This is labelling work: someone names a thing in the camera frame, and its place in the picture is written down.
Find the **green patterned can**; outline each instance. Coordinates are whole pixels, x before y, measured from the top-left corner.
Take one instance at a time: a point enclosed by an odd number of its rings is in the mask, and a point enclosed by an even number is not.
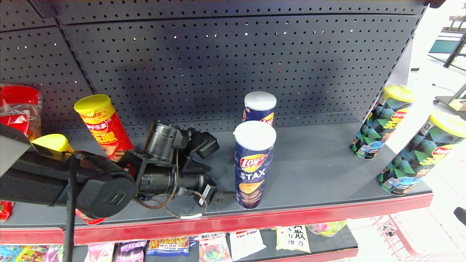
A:
[[[466,121],[436,111],[401,152],[377,175],[379,185],[404,195],[466,138]]]
[[[412,90],[387,85],[356,134],[351,151],[362,159],[373,159],[395,131],[414,102]]]

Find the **candy bag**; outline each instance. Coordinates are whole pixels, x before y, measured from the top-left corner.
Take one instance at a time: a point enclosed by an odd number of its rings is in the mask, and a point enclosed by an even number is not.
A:
[[[328,223],[318,223],[306,225],[306,227],[314,234],[323,235],[327,237],[332,237],[338,231],[346,226],[346,221],[335,221]]]
[[[112,262],[114,243],[88,245],[88,254],[84,262]]]
[[[0,246],[0,262],[15,262],[26,246]]]
[[[225,233],[203,234],[199,237],[199,262],[233,262]]]
[[[116,262],[144,262],[144,247],[147,240],[128,242],[118,246]]]
[[[53,245],[48,248],[47,254],[43,262],[62,262],[63,246]]]
[[[266,248],[257,229],[230,233],[233,261],[254,254]]]
[[[47,250],[48,246],[26,246],[15,262],[41,262]]]
[[[149,241],[146,255],[189,256],[189,237],[163,238]]]
[[[276,249],[299,250],[311,253],[305,226],[276,227]]]

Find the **white plastic lid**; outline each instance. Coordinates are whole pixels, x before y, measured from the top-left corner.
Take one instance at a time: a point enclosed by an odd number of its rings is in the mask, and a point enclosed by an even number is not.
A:
[[[267,92],[255,91],[244,97],[244,105],[257,111],[266,111],[277,105],[277,98]]]
[[[238,144],[252,151],[269,149],[277,139],[275,129],[261,121],[243,122],[235,128],[233,135]]]

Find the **yellow lid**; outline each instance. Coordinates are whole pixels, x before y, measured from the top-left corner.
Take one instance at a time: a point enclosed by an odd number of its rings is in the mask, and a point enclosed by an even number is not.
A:
[[[460,116],[435,110],[429,116],[429,119],[443,131],[457,137],[466,138],[466,121],[461,119]]]
[[[43,147],[58,151],[64,152],[69,151],[72,152],[73,149],[68,144],[68,139],[64,135],[61,134],[50,134],[32,141],[32,143],[36,145],[41,145]]]
[[[75,111],[81,115],[94,114],[104,107],[111,106],[110,97],[108,95],[93,95],[80,99],[75,103]]]
[[[416,100],[414,91],[404,85],[386,85],[384,86],[383,92],[385,97],[391,97],[407,103],[412,103]]]

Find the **blue chip can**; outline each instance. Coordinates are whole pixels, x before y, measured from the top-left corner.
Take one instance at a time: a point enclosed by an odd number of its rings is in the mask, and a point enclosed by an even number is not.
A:
[[[274,95],[256,91],[244,97],[243,122],[261,121],[268,125],[274,123],[274,108],[277,99]]]
[[[242,208],[254,209],[264,195],[276,133],[264,122],[248,121],[238,125],[234,134],[236,200]]]

